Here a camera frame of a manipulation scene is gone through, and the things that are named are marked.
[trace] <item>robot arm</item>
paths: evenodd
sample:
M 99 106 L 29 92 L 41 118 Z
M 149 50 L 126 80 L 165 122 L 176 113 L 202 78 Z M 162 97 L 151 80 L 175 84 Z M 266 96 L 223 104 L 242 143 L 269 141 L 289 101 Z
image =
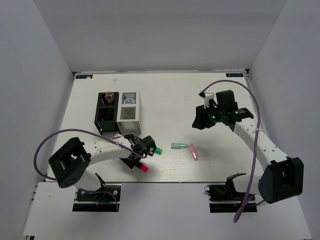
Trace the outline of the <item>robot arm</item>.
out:
M 88 191 L 97 191 L 104 181 L 96 173 L 86 170 L 88 166 L 111 159 L 121 159 L 131 169 L 138 167 L 144 172 L 148 167 L 140 160 L 143 155 L 153 156 L 156 150 L 151 136 L 143 139 L 133 135 L 115 136 L 117 142 L 132 149 L 136 154 L 107 141 L 81 142 L 78 137 L 71 138 L 49 159 L 49 164 L 60 188 L 76 186 Z
M 246 108 L 238 108 L 231 90 L 216 94 L 217 104 L 210 91 L 199 94 L 204 105 L 196 107 L 193 128 L 211 128 L 224 123 L 237 134 L 253 151 L 257 122 Z M 304 165 L 296 158 L 290 158 L 281 151 L 264 132 L 258 135 L 257 158 L 264 170 L 262 176 L 254 176 L 250 194 L 262 196 L 269 204 L 300 195 L 303 187 Z M 247 190 L 248 175 L 238 173 L 227 178 L 226 195 L 235 196 Z

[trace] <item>gray wall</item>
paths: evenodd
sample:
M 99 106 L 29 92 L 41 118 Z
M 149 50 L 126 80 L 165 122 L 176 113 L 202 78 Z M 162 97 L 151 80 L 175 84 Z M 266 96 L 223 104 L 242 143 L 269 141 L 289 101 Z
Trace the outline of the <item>gray wall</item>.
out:
M 72 73 L 34 2 L 2 0 L 0 238 L 3 240 L 20 239 L 35 185 L 41 181 L 33 169 L 33 155 L 40 141 L 59 127 L 71 86 Z M 39 165 L 45 171 L 48 160 L 43 156 Z
M 250 68 L 285 0 L 34 0 L 74 72 Z
M 309 230 L 320 239 L 320 2 L 288 1 L 250 76 L 272 140 L 304 162 L 299 197 Z

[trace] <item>black shelf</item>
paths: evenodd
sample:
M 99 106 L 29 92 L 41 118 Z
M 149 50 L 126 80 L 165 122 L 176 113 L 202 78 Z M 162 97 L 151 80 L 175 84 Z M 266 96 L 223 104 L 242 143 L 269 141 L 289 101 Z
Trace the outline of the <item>black shelf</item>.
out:
M 94 125 L 98 129 L 99 133 L 120 133 L 117 124 L 117 112 L 119 102 L 119 92 L 114 93 L 113 104 L 108 104 L 105 101 L 105 92 L 99 92 L 96 103 L 96 111 L 94 118 Z

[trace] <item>white table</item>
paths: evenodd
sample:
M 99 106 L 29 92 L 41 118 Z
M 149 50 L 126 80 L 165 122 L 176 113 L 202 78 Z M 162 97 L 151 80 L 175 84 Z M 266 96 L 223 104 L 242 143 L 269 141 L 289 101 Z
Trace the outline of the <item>white table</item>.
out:
M 98 93 L 107 91 L 140 91 L 142 102 L 142 134 L 151 135 L 162 155 L 143 160 L 147 173 L 130 169 L 121 160 L 91 165 L 106 182 L 224 182 L 236 173 L 249 173 L 253 154 L 229 127 L 222 123 L 210 129 L 192 128 L 196 106 L 204 103 L 198 96 L 208 84 L 229 79 L 246 84 L 244 77 L 228 77 L 225 73 L 123 73 L 94 74 L 92 79 L 75 79 L 61 129 L 78 128 L 98 133 L 94 125 Z M 239 108 L 254 113 L 249 93 L 234 83 L 218 83 L 212 92 L 233 90 Z M 97 138 L 79 132 L 62 133 L 57 137 L 55 152 L 67 140 L 79 137 L 94 142 Z M 171 143 L 194 144 L 199 155 L 195 161 L 189 149 L 171 149 Z M 257 164 L 256 175 L 262 175 Z M 50 167 L 48 175 L 54 177 Z
M 61 128 L 98 133 L 94 126 L 99 92 L 139 90 L 142 100 L 142 137 L 151 135 L 161 156 L 148 157 L 147 174 L 129 169 L 119 159 L 92 165 L 108 182 L 224 182 L 227 176 L 248 173 L 252 152 L 222 125 L 205 130 L 191 128 L 198 96 L 209 83 L 225 79 L 224 73 L 95 74 L 76 79 Z M 244 78 L 233 78 L 245 84 Z M 239 107 L 254 112 L 248 93 L 232 83 L 219 83 L 213 92 L 233 90 Z M 55 151 L 71 137 L 97 139 L 78 132 L 61 134 Z M 172 142 L 193 143 L 199 153 L 194 161 L 188 149 L 172 150 Z M 256 174 L 262 174 L 258 164 Z M 205 183 L 123 183 L 119 212 L 72 212 L 76 188 L 61 189 L 56 182 L 39 183 L 23 235 L 36 240 L 190 240 L 190 239 L 310 239 L 297 197 L 263 204 L 258 212 L 243 213 L 237 224 L 234 213 L 210 213 Z

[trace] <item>black mounting base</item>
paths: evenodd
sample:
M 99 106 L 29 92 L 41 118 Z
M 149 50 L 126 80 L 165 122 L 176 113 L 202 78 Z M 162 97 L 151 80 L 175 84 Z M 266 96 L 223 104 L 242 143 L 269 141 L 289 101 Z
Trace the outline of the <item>black mounting base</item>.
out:
M 230 194 L 225 184 L 208 185 L 204 190 L 209 194 L 210 213 L 236 213 L 245 196 L 244 192 Z M 255 197 L 245 206 L 243 212 L 257 212 Z
M 106 185 L 106 191 L 115 193 L 120 206 L 121 185 Z M 109 194 L 90 194 L 78 191 L 73 203 L 73 212 L 117 212 L 116 203 Z

